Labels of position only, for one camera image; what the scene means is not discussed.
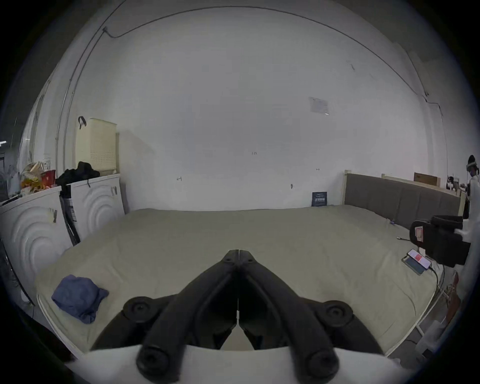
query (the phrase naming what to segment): bed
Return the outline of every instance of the bed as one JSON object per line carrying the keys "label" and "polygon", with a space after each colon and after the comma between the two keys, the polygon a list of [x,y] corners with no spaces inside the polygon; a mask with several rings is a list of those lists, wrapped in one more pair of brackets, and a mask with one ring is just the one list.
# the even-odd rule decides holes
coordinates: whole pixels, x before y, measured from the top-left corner
{"label": "bed", "polygon": [[[336,206],[131,212],[39,273],[39,307],[79,356],[128,299],[178,293],[227,251],[244,249],[298,295],[348,303],[389,354],[422,317],[436,287],[432,271],[418,276],[401,262],[412,244],[396,237],[408,238],[409,223],[417,217],[456,214],[460,198],[348,172],[343,193],[344,204]],[[69,316],[51,300],[68,274],[89,277],[110,292],[92,324]]]}

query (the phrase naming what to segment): white plastic basket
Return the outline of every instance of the white plastic basket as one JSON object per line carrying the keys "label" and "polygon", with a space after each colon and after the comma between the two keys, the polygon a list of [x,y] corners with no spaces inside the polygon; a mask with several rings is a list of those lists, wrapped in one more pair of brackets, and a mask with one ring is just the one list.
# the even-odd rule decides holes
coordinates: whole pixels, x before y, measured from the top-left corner
{"label": "white plastic basket", "polygon": [[75,137],[75,165],[79,161],[90,163],[97,171],[115,169],[117,125],[109,121],[88,119],[86,126],[77,128]]}

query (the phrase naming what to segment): white wall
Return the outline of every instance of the white wall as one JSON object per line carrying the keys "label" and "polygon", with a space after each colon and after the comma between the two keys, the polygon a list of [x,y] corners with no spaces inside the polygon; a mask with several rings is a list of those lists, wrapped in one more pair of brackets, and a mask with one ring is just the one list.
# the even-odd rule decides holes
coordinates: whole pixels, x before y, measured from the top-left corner
{"label": "white wall", "polygon": [[[309,96],[329,116],[310,112]],[[298,207],[315,191],[338,204],[344,169],[426,171],[422,112],[401,79],[338,32],[267,10],[190,12],[102,37],[71,124],[79,115],[118,124],[130,209]]]}
{"label": "white wall", "polygon": [[454,56],[435,30],[403,0],[336,0],[375,26],[411,56],[427,92],[431,174],[467,182],[468,156],[480,159],[479,109]]}

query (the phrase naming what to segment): cabinet door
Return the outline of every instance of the cabinet door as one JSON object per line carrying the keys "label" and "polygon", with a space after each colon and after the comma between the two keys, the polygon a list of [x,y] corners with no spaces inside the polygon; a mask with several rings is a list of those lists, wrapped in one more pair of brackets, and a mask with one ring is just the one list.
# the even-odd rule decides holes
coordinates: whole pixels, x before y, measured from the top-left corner
{"label": "cabinet door", "polygon": [[59,192],[38,192],[13,202],[0,215],[0,235],[12,268],[30,300],[36,303],[35,277],[72,246]]}
{"label": "cabinet door", "polygon": [[119,175],[71,184],[72,205],[80,240],[123,215]]}

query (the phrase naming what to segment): sticker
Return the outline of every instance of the sticker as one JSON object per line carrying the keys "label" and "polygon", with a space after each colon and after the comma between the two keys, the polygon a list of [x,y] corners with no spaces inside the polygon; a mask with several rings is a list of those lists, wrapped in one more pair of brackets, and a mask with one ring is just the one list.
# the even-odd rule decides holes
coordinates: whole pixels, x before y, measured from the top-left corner
{"label": "sticker", "polygon": [[415,237],[423,243],[423,227],[415,227]]}

